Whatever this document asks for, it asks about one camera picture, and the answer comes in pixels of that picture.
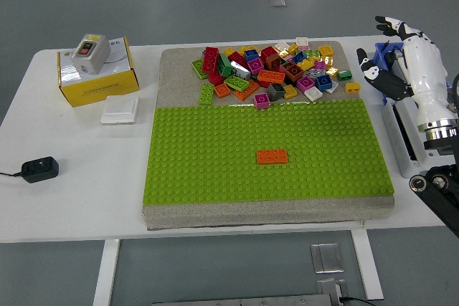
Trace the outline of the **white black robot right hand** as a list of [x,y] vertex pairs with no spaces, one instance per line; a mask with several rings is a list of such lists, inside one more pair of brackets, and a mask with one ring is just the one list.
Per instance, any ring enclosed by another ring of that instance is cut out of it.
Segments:
[[377,29],[384,35],[398,36],[402,40],[406,80],[378,67],[359,48],[356,53],[365,80],[395,101],[412,98],[418,106],[416,126],[419,131],[455,127],[458,118],[448,109],[447,72],[440,50],[424,32],[399,19],[388,16],[376,16],[375,19]]

